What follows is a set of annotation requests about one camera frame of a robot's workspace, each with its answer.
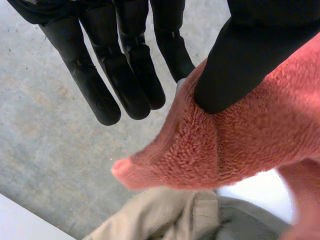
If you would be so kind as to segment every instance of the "khaki fabric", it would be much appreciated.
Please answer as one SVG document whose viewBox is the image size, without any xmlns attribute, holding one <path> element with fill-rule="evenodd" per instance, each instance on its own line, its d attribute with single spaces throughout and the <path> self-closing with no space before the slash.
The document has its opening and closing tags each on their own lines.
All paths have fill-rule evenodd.
<svg viewBox="0 0 320 240">
<path fill-rule="evenodd" d="M 213 191 L 155 187 L 136 195 L 83 240 L 196 240 L 218 224 Z"/>
</svg>

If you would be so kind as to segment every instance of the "gray fabric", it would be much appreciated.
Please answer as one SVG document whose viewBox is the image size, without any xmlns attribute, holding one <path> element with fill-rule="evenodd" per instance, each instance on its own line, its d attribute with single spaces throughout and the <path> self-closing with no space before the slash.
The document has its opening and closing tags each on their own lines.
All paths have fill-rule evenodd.
<svg viewBox="0 0 320 240">
<path fill-rule="evenodd" d="M 277 240 L 289 228 L 281 219 L 247 201 L 218 197 L 219 227 L 198 240 Z"/>
</svg>

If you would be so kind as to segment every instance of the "pink cloth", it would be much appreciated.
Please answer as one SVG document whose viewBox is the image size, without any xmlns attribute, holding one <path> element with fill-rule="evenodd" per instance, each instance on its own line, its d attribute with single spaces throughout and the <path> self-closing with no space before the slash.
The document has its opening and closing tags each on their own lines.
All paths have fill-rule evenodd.
<svg viewBox="0 0 320 240">
<path fill-rule="evenodd" d="M 193 98 L 204 66 L 183 84 L 155 140 L 113 174 L 131 189 L 212 189 L 277 168 L 299 212 L 283 239 L 320 240 L 320 34 L 214 115 Z"/>
</svg>

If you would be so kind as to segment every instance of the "black finger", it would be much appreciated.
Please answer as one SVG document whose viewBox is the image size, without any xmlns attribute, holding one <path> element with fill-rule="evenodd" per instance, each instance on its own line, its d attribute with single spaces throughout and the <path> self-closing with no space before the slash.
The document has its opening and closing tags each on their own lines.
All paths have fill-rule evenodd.
<svg viewBox="0 0 320 240">
<path fill-rule="evenodd" d="M 285 15 L 276 18 L 283 24 L 270 18 L 269 25 L 261 26 L 266 19 L 254 20 L 252 14 L 242 10 L 237 13 L 237 24 L 231 17 L 221 29 L 195 88 L 197 104 L 210 114 L 245 97 L 320 30 L 319 20 L 301 26 L 286 25 Z"/>
<path fill-rule="evenodd" d="M 128 115 L 135 120 L 146 118 L 151 111 L 150 105 L 126 56 L 121 52 L 114 5 L 111 2 L 96 7 L 83 5 L 80 20 L 99 63 Z"/>
<path fill-rule="evenodd" d="M 150 0 L 156 42 L 173 79 L 178 82 L 194 69 L 180 36 L 186 0 Z"/>
<path fill-rule="evenodd" d="M 117 123 L 121 111 L 89 56 L 78 18 L 52 20 L 40 28 L 60 53 L 98 121 L 107 126 Z"/>
<path fill-rule="evenodd" d="M 151 109 L 160 109 L 166 102 L 166 96 L 144 36 L 149 0 L 115 0 L 114 3 L 124 54 L 149 100 Z"/>
</svg>

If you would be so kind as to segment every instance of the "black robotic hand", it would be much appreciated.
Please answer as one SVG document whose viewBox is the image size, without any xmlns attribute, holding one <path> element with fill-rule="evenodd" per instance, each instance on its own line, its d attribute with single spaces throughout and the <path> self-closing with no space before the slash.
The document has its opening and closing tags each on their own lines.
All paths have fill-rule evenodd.
<svg viewBox="0 0 320 240">
<path fill-rule="evenodd" d="M 104 73 L 132 119 L 144 119 L 151 110 L 165 104 L 165 93 L 144 37 L 149 0 L 8 1 L 28 22 L 39 24 L 101 124 L 116 124 L 121 111 L 89 56 L 80 22 Z M 157 44 L 177 82 L 195 68 L 179 31 L 185 0 L 150 2 Z M 118 30 L 124 54 L 119 46 Z"/>
</svg>

